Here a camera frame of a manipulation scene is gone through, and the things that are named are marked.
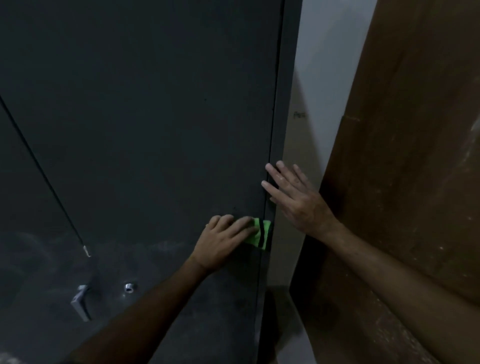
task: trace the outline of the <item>dark gray door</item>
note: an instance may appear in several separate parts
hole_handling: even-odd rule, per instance
[[[94,321],[178,268],[212,215],[264,215],[282,3],[0,5],[0,94],[92,255]],[[259,263],[241,247],[156,360],[250,361]]]
[[[70,305],[90,272],[77,236],[0,106],[0,362],[53,363],[93,332]]]

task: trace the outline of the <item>left hand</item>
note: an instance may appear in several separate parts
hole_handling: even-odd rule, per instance
[[[219,269],[242,241],[258,231],[248,227],[253,220],[249,216],[233,220],[232,215],[213,216],[195,245],[191,258],[208,272]]]

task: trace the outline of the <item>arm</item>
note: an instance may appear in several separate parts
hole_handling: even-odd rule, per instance
[[[428,277],[366,243],[343,226],[300,168],[266,169],[279,191],[262,186],[300,231],[324,242],[397,314],[441,361],[480,363],[480,308],[452,294]]]
[[[251,220],[244,217],[232,224],[231,215],[213,216],[180,269],[72,351],[69,360],[82,364],[147,363],[195,289],[256,232],[255,227],[247,227]]]

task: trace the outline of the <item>finger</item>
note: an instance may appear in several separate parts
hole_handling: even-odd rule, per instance
[[[210,230],[213,229],[217,225],[219,220],[220,220],[220,215],[212,216],[208,224],[206,224],[206,227],[208,227]]]
[[[240,230],[246,228],[252,220],[252,217],[244,216],[235,221],[227,230],[225,230],[225,233],[227,233],[227,236],[234,236],[238,234]]]
[[[271,184],[269,184],[267,181],[262,181],[262,187],[272,195],[272,197],[276,200],[276,204],[283,204],[285,206],[289,206],[293,203],[293,200],[288,197],[286,194],[284,194],[282,191],[279,189],[275,188]]]
[[[279,160],[276,163],[276,166],[293,187],[297,188],[299,191],[305,191],[307,189],[300,179],[285,166],[283,161]]]
[[[285,179],[285,177],[282,176],[282,174],[276,170],[276,168],[274,166],[272,166],[270,163],[268,163],[265,166],[265,169],[267,170],[268,174],[270,174],[270,176],[272,176],[272,178],[278,184],[278,186],[282,190],[287,192],[290,195],[290,197],[296,197],[298,195],[299,191],[295,187],[293,187],[290,184],[290,182],[288,182]]]
[[[314,185],[309,181],[307,176],[301,171],[300,167],[297,166],[296,164],[293,165],[293,170],[295,171],[296,175],[302,181],[302,183],[307,186],[309,190],[316,191]]]
[[[218,220],[218,223],[215,226],[215,231],[223,231],[230,226],[233,221],[233,215],[224,215]]]
[[[230,239],[229,243],[230,243],[231,250],[233,251],[237,246],[240,245],[242,241],[244,241],[246,238],[248,238],[253,233],[256,233],[257,231],[258,231],[258,227],[256,226],[251,226],[249,228],[246,228],[240,231],[237,235],[235,235],[233,238]]]

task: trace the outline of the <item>white wall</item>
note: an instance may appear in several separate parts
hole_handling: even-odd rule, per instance
[[[297,163],[318,188],[375,5],[376,0],[303,0],[283,160]],[[303,239],[278,211],[268,285],[290,285]]]

